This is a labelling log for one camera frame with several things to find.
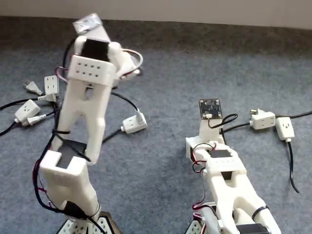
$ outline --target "gray carpet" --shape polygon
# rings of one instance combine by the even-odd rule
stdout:
[[[61,63],[74,36],[70,19],[0,18],[1,105],[34,97],[24,79],[43,86]],[[185,158],[184,138],[198,134],[199,98],[220,98],[223,114],[249,119],[251,108],[277,114],[310,110],[312,32],[171,22],[104,21],[112,40],[144,55],[144,76],[121,83],[118,92],[145,114],[149,127],[118,135],[102,147],[90,180],[105,211],[125,234],[182,234],[191,205],[201,198],[200,178]],[[42,112],[51,108],[42,103]],[[1,129],[11,124],[13,107],[0,112]],[[134,114],[111,97],[106,134]],[[293,120],[294,179],[289,152],[271,129],[249,127],[226,134],[238,151],[258,194],[285,234],[307,234],[312,223],[312,117]],[[32,168],[53,128],[53,118],[31,128],[15,128],[0,139],[0,230],[2,234],[53,234],[65,217],[37,203]],[[85,123],[71,139],[86,141]]]

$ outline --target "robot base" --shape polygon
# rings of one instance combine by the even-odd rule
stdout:
[[[97,221],[98,225],[106,234],[121,234],[117,224],[113,221],[108,212],[101,212]],[[72,219],[66,220],[56,234],[102,234],[101,231],[93,224],[82,222],[81,225]]]

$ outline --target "power outlet adapter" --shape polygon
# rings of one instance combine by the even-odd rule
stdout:
[[[16,112],[16,123],[21,122],[23,126],[28,125],[27,118],[34,117],[40,111],[40,107],[31,99],[24,103]]]
[[[277,118],[276,131],[280,140],[290,142],[294,138],[293,125],[289,117]]]
[[[44,77],[44,91],[46,95],[59,96],[59,79],[57,76]]]

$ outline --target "white plastic part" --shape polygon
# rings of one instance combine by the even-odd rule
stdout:
[[[257,114],[252,115],[250,125],[256,130],[274,127],[275,114],[258,109]]]
[[[209,234],[220,234],[221,231],[219,222],[213,211],[210,208],[205,207],[202,208],[200,212],[204,217],[204,221],[206,222],[206,232]]]
[[[39,96],[43,94],[43,91],[41,91],[38,86],[36,85],[35,82],[33,81],[25,81],[24,82],[24,85],[25,85],[25,89],[29,92],[33,92],[33,93],[36,93],[38,94]]]
[[[96,191],[89,180],[86,160],[74,156],[64,169],[57,166],[60,158],[61,153],[48,150],[40,163],[50,199],[61,210],[67,201],[71,201],[96,220],[100,208]]]
[[[251,185],[247,177],[247,171],[237,152],[220,143],[216,144],[215,150],[228,150],[232,157],[212,158],[206,150],[196,150],[195,156],[199,157],[201,155],[207,160],[204,175],[207,177],[216,204],[217,215],[222,220],[223,233],[239,234],[232,217],[233,210],[242,209],[249,217],[252,217],[258,208],[266,204]],[[225,180],[221,173],[223,171],[232,171],[232,179]],[[256,215],[255,221],[267,227],[272,234],[281,234],[269,209],[260,211]]]
[[[59,79],[57,76],[44,77],[44,91],[46,95],[55,94],[59,96]]]
[[[47,115],[41,115],[41,116],[35,116],[32,118],[27,118],[28,123],[33,126],[35,123],[38,123],[39,121],[45,119]]]
[[[290,142],[294,138],[294,130],[291,118],[281,117],[276,120],[276,131],[280,140]]]
[[[131,116],[122,122],[121,130],[127,134],[138,132],[147,128],[147,122],[144,114],[137,111],[135,116]]]
[[[112,63],[74,55],[69,66],[68,84],[59,116],[59,131],[69,131],[83,114],[87,121],[89,138],[86,156],[95,164],[98,160],[105,130],[105,111],[111,93],[116,68]],[[93,86],[93,96],[87,98],[86,87]],[[62,145],[59,138],[52,141],[57,151]]]
[[[106,232],[106,234],[113,234],[113,230],[110,229],[107,220],[103,217],[100,217],[97,221],[97,224]],[[68,219],[62,228],[56,234],[86,234],[88,230],[89,234],[102,234],[100,230],[88,221],[72,221]]]
[[[40,107],[31,99],[25,102],[16,112],[16,123],[21,122],[23,126],[28,125],[27,118],[34,117],[40,111]]]

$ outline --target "black cable tie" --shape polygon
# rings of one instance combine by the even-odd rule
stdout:
[[[256,215],[257,215],[260,211],[265,210],[265,209],[268,209],[268,210],[269,210],[268,206],[261,206],[261,207],[259,207],[258,209],[256,209],[256,211],[253,213],[253,216],[252,216],[253,221],[254,221],[254,218],[256,217]]]
[[[59,130],[57,130],[57,129],[52,129],[52,133],[70,134],[70,131],[59,131]]]

